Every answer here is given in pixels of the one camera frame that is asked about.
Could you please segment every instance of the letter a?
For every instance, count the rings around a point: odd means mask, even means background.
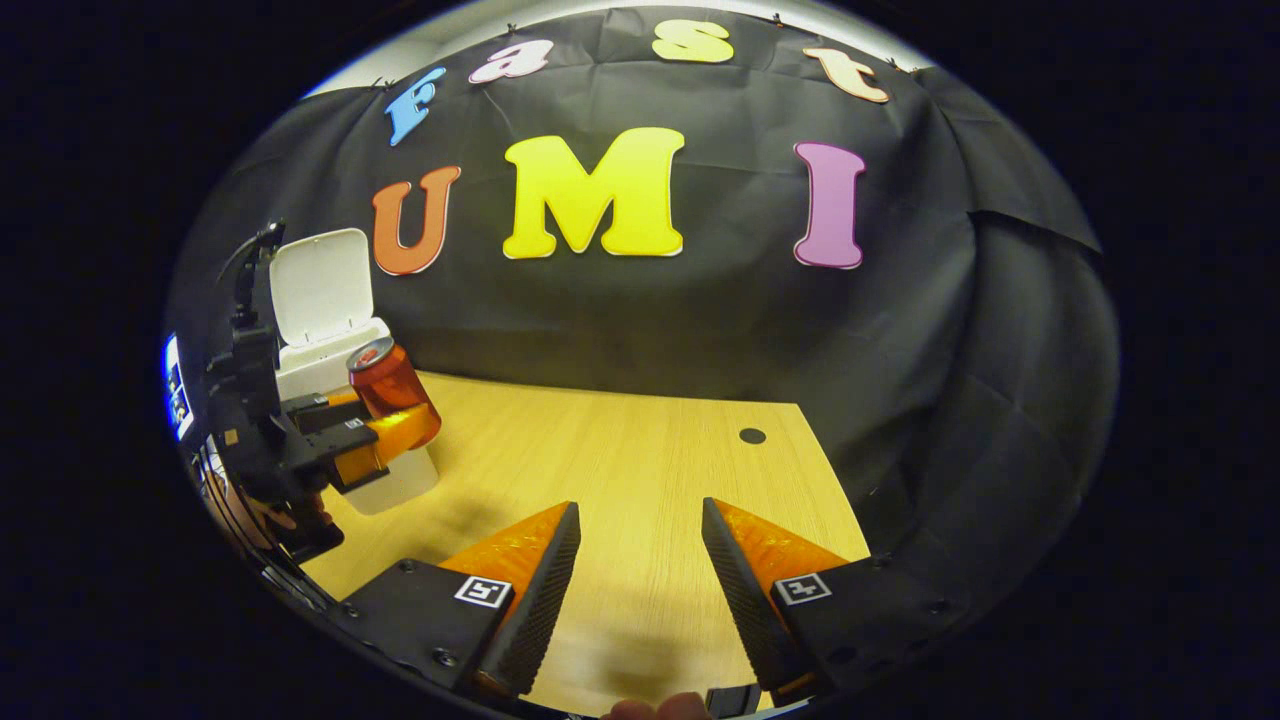
[[[499,50],[489,55],[489,64],[476,68],[467,81],[481,85],[500,77],[521,77],[538,72],[547,64],[547,54],[554,45],[550,40],[530,40]]]

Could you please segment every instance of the black fabric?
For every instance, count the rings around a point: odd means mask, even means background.
[[[719,23],[735,56],[658,58],[654,26],[673,18]],[[466,82],[493,53],[535,38],[556,44],[545,68]],[[814,46],[873,68],[891,100],[836,87],[801,54]],[[428,117],[392,147],[388,104],[435,67],[448,72]],[[550,219],[550,258],[502,255],[516,181],[507,147],[558,135],[590,170],[622,131],[646,126],[685,136],[671,179],[681,255],[604,252],[612,211],[581,255]],[[797,142],[867,163],[856,206],[865,255],[854,270],[792,256],[809,200]],[[224,348],[229,291],[212,275],[244,238],[280,217],[287,241],[346,227],[371,237],[372,195],[411,182],[401,237],[412,242],[416,183],[444,165],[462,174],[439,259],[406,277],[371,259],[375,314],[416,368],[796,402],[872,550],[927,536],[989,598],[1071,516],[1116,391],[1098,243],[1048,161],[945,72],[906,73],[733,13],[634,8],[520,28],[389,88],[302,100],[234,163],[187,238],[168,315],[195,348],[184,357]]]

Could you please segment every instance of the finger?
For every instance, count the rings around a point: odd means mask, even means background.
[[[668,697],[658,706],[655,720],[712,720],[703,696],[698,693],[680,693]]]
[[[639,700],[621,700],[609,711],[609,720],[655,720],[653,707]]]
[[[280,512],[278,510],[268,510],[266,514],[270,515],[270,518],[276,523],[279,523],[280,527],[283,528],[287,528],[289,530],[296,530],[298,528],[298,524],[293,521],[293,518],[289,518],[288,514],[285,512]]]
[[[330,515],[329,511],[326,511],[324,509],[324,500],[320,498],[320,493],[317,492],[317,493],[312,495],[311,497],[315,498],[316,510],[320,511],[320,519],[324,520],[325,525],[332,525],[333,524],[333,515]]]

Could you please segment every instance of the orange soft pad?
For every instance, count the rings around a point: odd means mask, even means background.
[[[440,562],[440,568],[511,583],[515,597],[502,618],[506,623],[529,589],[534,571],[538,570],[567,507],[566,501],[530,515]]]
[[[769,591],[773,589],[773,583],[777,580],[820,573],[849,564],[835,552],[751,515],[741,507],[733,507],[719,500],[716,500],[716,507],[724,516],[730,532],[733,533],[733,541],[742,548],[742,555],[746,556],[746,562],[751,566],[756,582],[760,583],[764,597],[768,597],[769,605],[773,605],[774,612],[778,607],[773,603],[773,596],[769,594]]]

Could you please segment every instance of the screw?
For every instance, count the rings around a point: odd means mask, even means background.
[[[435,651],[431,653],[431,660],[435,660],[436,662],[444,665],[445,667],[453,667],[454,665],[458,664],[457,656],[444,650],[443,647],[435,648]]]

